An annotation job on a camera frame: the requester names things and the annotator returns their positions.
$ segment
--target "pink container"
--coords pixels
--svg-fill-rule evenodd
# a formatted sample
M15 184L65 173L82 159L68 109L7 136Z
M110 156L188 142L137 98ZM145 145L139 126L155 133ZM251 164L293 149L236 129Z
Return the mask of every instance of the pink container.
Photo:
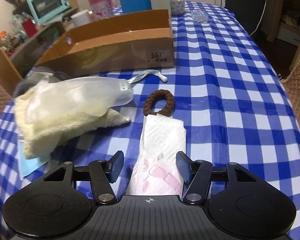
M114 3L113 0L88 0L96 20L112 17Z

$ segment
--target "crosshair symbol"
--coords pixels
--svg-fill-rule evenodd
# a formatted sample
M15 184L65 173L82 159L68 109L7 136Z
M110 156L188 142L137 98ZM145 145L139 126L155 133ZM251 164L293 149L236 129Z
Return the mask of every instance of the crosshair symbol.
M145 201L147 201L149 204L155 201L153 198L147 198Z

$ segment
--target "checkered tablecloth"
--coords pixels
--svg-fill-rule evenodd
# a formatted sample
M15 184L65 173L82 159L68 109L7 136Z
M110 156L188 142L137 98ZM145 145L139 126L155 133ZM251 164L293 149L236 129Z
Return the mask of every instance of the checkered tablecloth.
M297 208L289 235L300 240L300 131L291 104L271 65L231 12L187 3L186 9L194 8L209 14L208 24L194 23L188 11L172 18L176 66L161 70L167 83L149 76L134 86L133 101L117 108L131 117L131 123L83 134L58 147L52 158L87 165L122 150L125 164L113 188L119 196L124 194L138 155L144 101L153 91L167 89L175 97L173 118L182 120L186 128L187 155L219 166L238 162L285 193ZM102 75L129 79L138 73ZM155 108L163 106L158 102ZM47 170L41 167L20 180L13 112L10 102L0 117L0 233L4 237L10 235L2 218L4 201ZM78 183L77 189L92 197L88 182ZM222 185L214 183L211 194L220 190Z

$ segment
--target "brown hair tie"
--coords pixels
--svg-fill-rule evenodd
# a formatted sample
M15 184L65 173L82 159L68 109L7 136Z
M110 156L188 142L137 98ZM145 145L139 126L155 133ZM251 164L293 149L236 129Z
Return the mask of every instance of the brown hair tie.
M154 112L152 110L152 107L154 107L155 103L160 99L167 100L167 104L159 112ZM145 101L145 105L143 107L143 114L147 116L148 114L156 115L159 113L165 116L170 116L172 114L173 109L174 109L173 95L168 90L160 89L151 93L148 96L148 98Z

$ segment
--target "metal screw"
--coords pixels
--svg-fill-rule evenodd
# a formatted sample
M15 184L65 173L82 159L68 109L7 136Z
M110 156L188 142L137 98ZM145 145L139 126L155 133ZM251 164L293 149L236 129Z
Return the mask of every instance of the metal screw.
M195 202L195 201L200 200L201 196L199 194L196 194L196 193L191 193L191 194L188 194L186 196L186 199L191 201L191 202Z
M107 202L114 199L114 196L110 193L103 193L98 196L98 199L103 202Z

